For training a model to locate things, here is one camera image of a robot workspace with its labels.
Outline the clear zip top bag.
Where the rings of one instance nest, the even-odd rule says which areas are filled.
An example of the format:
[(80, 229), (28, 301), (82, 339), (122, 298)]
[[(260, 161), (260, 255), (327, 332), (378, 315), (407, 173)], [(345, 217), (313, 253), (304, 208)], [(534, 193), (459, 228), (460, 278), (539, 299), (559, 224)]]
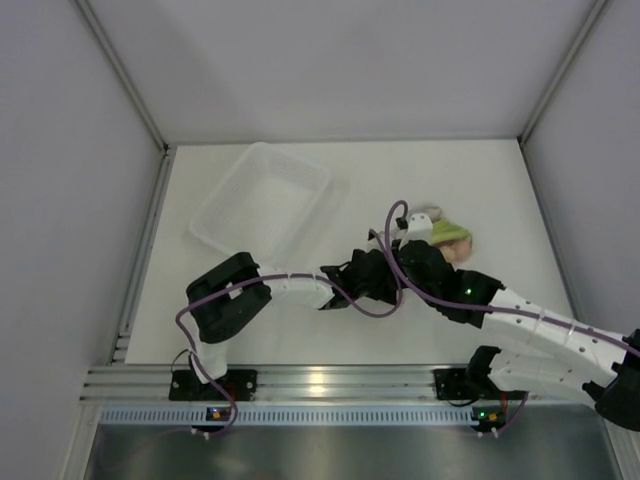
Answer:
[(420, 206), (418, 208), (418, 211), (420, 213), (426, 214), (433, 224), (440, 221), (444, 217), (442, 208), (433, 203), (427, 203)]

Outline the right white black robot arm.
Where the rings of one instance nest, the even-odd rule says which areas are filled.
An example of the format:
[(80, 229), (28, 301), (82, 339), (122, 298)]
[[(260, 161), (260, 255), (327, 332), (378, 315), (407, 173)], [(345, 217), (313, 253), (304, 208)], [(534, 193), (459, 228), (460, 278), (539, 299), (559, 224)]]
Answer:
[(627, 430), (639, 428), (639, 333), (601, 330), (545, 309), (486, 274), (457, 269), (413, 240), (395, 255), (403, 280), (450, 321), (502, 335), (510, 352), (481, 346), (467, 375), (490, 389), (569, 400)]

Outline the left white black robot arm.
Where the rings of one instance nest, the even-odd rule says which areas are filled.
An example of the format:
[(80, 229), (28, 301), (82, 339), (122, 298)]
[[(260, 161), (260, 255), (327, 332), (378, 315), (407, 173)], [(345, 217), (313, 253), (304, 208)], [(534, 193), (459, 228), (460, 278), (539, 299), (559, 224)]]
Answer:
[(272, 302), (312, 310), (354, 308), (368, 298), (395, 310), (402, 288), (378, 249), (355, 249), (340, 265), (286, 273), (259, 265), (247, 252), (231, 256), (186, 288), (198, 341), (190, 367), (202, 384), (224, 377), (230, 340)]

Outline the fake green leek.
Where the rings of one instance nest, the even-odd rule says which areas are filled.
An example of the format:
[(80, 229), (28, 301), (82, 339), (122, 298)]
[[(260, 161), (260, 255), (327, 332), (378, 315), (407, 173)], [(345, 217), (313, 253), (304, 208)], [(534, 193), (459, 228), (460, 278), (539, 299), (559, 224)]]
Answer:
[(432, 224), (432, 232), (430, 238), (431, 245), (469, 240), (471, 238), (472, 235), (469, 230), (453, 222), (450, 222), (446, 218), (441, 218)]

